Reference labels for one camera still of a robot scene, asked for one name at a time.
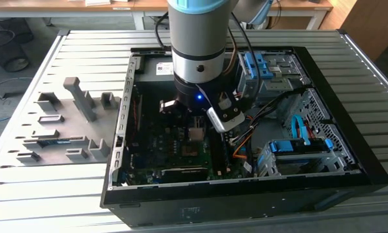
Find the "blue plastic clip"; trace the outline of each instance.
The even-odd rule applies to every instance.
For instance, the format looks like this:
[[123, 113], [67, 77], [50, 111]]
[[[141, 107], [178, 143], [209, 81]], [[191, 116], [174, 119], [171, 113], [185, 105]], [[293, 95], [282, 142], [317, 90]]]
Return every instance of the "blue plastic clip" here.
[[269, 146], [270, 146], [270, 151], [272, 153], [274, 153], [277, 151], [277, 148], [276, 148], [276, 145], [273, 142], [269, 143]]
[[250, 71], [252, 79], [257, 78], [256, 67], [260, 70], [260, 77], [262, 79], [272, 79], [274, 75], [272, 72], [268, 71], [266, 61], [262, 59], [261, 53], [254, 53], [254, 57], [256, 57], [256, 61], [257, 61], [257, 66], [254, 65], [252, 54], [249, 52], [246, 52], [244, 55], [244, 60], [245, 60], [246, 67]]
[[333, 149], [333, 142], [332, 142], [332, 140], [330, 140], [329, 138], [326, 138], [326, 139], [324, 140], [324, 143], [325, 143], [325, 145], [328, 146], [329, 150], [332, 150], [332, 149]]
[[278, 152], [290, 152], [293, 151], [290, 141], [274, 141], [274, 145]]
[[264, 155], [261, 155], [261, 156], [260, 156], [260, 158], [258, 158], [258, 161], [257, 161], [257, 166], [261, 164], [261, 162], [262, 162], [262, 159], [264, 159]]
[[302, 123], [302, 118], [300, 115], [293, 115], [292, 116], [292, 137], [296, 138], [297, 137], [297, 131], [296, 131], [296, 121], [297, 121], [297, 125], [298, 125], [298, 130], [300, 130], [300, 136], [304, 140], [304, 144], [305, 145], [310, 145], [310, 141], [309, 141], [309, 136], [308, 136], [308, 130], [305, 128], [305, 125]]

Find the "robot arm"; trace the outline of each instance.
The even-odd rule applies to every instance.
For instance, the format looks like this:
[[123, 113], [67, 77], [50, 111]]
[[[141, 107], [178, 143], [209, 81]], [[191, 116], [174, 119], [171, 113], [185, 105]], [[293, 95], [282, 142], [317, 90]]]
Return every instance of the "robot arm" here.
[[272, 0], [167, 0], [171, 62], [177, 101], [189, 111], [201, 109], [217, 132], [230, 130], [244, 121], [241, 101], [233, 96], [234, 87], [222, 74], [226, 29], [230, 12], [254, 14], [250, 22], [265, 19]]

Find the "white label sticker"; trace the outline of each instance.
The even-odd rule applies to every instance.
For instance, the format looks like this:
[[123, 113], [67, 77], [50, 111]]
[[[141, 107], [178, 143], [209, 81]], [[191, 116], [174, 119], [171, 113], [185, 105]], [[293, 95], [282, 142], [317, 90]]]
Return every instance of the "white label sticker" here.
[[129, 7], [111, 7], [111, 10], [127, 11], [127, 10], [130, 10], [130, 8]]
[[278, 67], [269, 67], [269, 71], [270, 72], [280, 72], [280, 68]]
[[252, 172], [252, 166], [248, 164], [248, 162], [244, 162], [242, 167], [245, 168], [245, 170], [246, 170], [248, 172]]
[[173, 74], [171, 62], [161, 62], [155, 64], [155, 75], [170, 75]]

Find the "slotted metal table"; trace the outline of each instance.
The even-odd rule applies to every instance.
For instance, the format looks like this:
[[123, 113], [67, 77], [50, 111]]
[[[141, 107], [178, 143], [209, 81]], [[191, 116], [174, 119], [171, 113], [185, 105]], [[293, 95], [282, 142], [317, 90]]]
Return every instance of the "slotted metal table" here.
[[[159, 32], [163, 43], [169, 34]], [[254, 46], [305, 46], [388, 173], [388, 80], [353, 41], [337, 31], [249, 31]], [[238, 46], [245, 46], [234, 32]], [[157, 47], [149, 31], [70, 31], [54, 40], [31, 84], [0, 138], [0, 231], [119, 232], [130, 228], [107, 209], [99, 195], [103, 163], [23, 166], [7, 153], [19, 118], [30, 112], [37, 92], [61, 88], [77, 76], [91, 96], [122, 95], [131, 47]], [[388, 232], [388, 187], [349, 199], [324, 212], [258, 219], [147, 227], [135, 231], [182, 232]]]

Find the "floor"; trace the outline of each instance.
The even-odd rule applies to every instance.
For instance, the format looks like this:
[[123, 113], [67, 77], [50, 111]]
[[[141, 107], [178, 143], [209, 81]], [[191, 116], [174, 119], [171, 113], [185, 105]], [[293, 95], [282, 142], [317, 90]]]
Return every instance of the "floor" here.
[[[82, 18], [51, 18], [53, 27], [46, 27], [41, 18], [26, 19], [34, 40], [22, 45], [29, 58], [29, 67], [15, 73], [6, 73], [0, 67], [0, 82], [9, 78], [33, 77], [47, 49], [59, 29], [70, 30], [134, 30], [131, 17], [82, 17]], [[153, 29], [153, 21], [145, 18], [145, 28]], [[376, 61], [376, 65], [388, 76], [388, 49]], [[0, 92], [6, 93], [5, 99], [0, 100], [0, 119], [11, 116], [29, 80], [14, 80], [0, 85]], [[0, 135], [6, 121], [0, 122]]]

